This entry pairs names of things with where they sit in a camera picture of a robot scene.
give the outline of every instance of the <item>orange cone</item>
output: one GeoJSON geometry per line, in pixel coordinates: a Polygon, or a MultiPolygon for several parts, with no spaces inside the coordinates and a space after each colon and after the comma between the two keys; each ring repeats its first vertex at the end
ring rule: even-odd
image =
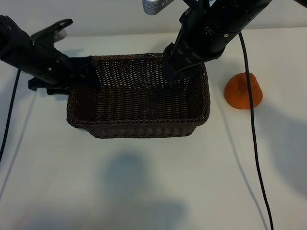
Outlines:
{"type": "MultiPolygon", "coordinates": [[[[256,77],[252,73],[249,75],[255,108],[262,101],[263,93],[256,77]]],[[[224,97],[228,104],[236,109],[250,109],[246,73],[237,74],[229,80],[225,86],[224,97]]]]}

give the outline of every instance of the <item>black cable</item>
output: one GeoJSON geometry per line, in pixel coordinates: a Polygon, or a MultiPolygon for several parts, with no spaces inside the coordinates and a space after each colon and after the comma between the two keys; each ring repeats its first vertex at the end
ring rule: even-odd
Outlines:
{"type": "Polygon", "coordinates": [[[13,110],[13,104],[14,104],[14,99],[15,99],[15,94],[16,94],[16,90],[17,90],[17,85],[18,85],[20,73],[21,73],[21,70],[19,69],[18,72],[17,72],[17,75],[16,75],[16,80],[15,80],[14,89],[13,89],[13,93],[12,93],[12,98],[11,98],[8,118],[6,120],[6,126],[5,126],[4,136],[3,136],[3,142],[2,142],[2,146],[1,146],[1,150],[0,150],[0,162],[1,162],[1,159],[2,159],[2,156],[3,156],[6,139],[8,137],[9,126],[10,126],[10,121],[11,121],[11,115],[12,115],[12,110],[13,110]]]}
{"type": "Polygon", "coordinates": [[[239,37],[240,37],[240,41],[241,41],[241,44],[242,44],[244,62],[245,62],[245,70],[246,70],[246,78],[247,78],[247,81],[248,81],[251,130],[252,130],[252,133],[253,133],[254,151],[255,151],[257,172],[258,172],[258,177],[259,177],[259,181],[260,181],[260,185],[261,185],[262,195],[263,195],[264,202],[265,202],[265,205],[267,207],[268,214],[269,214],[271,230],[274,230],[271,210],[270,210],[269,202],[268,202],[268,199],[267,199],[267,195],[265,194],[264,185],[263,185],[262,176],[261,176],[261,171],[260,171],[260,166],[259,166],[259,161],[258,161],[257,140],[256,140],[255,121],[254,121],[254,103],[253,103],[253,94],[252,94],[251,85],[250,85],[250,76],[249,76],[249,69],[248,69],[248,55],[247,55],[247,52],[246,52],[246,47],[245,47],[243,35],[242,35],[241,32],[239,33],[239,37]]]}

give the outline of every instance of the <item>robotic arm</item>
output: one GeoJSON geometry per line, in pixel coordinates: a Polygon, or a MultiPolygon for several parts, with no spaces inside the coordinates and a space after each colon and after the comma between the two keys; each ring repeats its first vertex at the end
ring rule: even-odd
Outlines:
{"type": "Polygon", "coordinates": [[[94,70],[92,57],[70,58],[54,47],[71,24],[71,19],[62,20],[29,36],[11,18],[0,15],[0,59],[33,75],[29,81],[33,91],[45,88],[49,95],[68,94],[68,86],[78,81],[97,87],[98,79],[89,74],[94,70]]]}
{"type": "MultiPolygon", "coordinates": [[[[173,0],[143,0],[144,11],[157,14],[173,0]]],[[[307,0],[295,0],[307,7],[307,0]]],[[[271,0],[184,0],[189,9],[180,18],[175,44],[164,50],[163,77],[169,81],[193,77],[196,65],[218,59],[271,0]]]]}
{"type": "MultiPolygon", "coordinates": [[[[143,0],[144,10],[154,15],[174,0],[143,0]]],[[[307,0],[296,0],[307,7],[307,0]]],[[[247,26],[271,0],[184,0],[189,9],[180,18],[175,44],[164,50],[163,77],[168,81],[193,77],[196,65],[219,58],[226,45],[247,26]]],[[[49,95],[68,94],[77,82],[99,87],[92,57],[71,58],[55,49],[63,29],[62,20],[32,35],[22,31],[8,16],[0,15],[0,59],[34,76],[29,89],[47,89],[49,95]]]]}

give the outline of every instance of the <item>white surface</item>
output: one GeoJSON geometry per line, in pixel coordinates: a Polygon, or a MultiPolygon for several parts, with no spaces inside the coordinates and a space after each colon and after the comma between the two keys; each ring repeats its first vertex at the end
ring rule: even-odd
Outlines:
{"type": "MultiPolygon", "coordinates": [[[[144,13],[142,0],[2,0],[0,14],[8,15],[29,34],[72,18],[75,34],[135,34],[177,32],[179,18],[187,9],[175,0],[156,16],[144,13]]],[[[280,28],[307,26],[306,9],[293,0],[273,0],[248,26],[280,28]]]]}
{"type": "MultiPolygon", "coordinates": [[[[57,48],[70,56],[162,52],[175,37],[75,37],[57,48]]],[[[256,131],[275,228],[306,229],[307,28],[244,38],[264,93],[256,131]]],[[[29,91],[23,74],[0,167],[1,185],[11,172],[0,193],[0,229],[263,230],[259,209],[269,226],[249,111],[223,98],[226,82],[244,71],[239,39],[207,69],[208,122],[190,137],[167,139],[95,139],[67,124],[58,97],[29,91]]],[[[2,139],[16,70],[4,63],[0,70],[2,139]]]]}

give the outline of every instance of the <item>wicker basket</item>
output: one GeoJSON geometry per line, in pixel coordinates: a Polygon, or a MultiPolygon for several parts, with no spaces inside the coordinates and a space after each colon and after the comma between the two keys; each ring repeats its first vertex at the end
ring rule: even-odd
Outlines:
{"type": "Polygon", "coordinates": [[[191,78],[167,83],[162,54],[98,56],[101,90],[71,88],[67,121],[96,138],[167,138],[190,135],[209,117],[205,65],[191,78]]]}

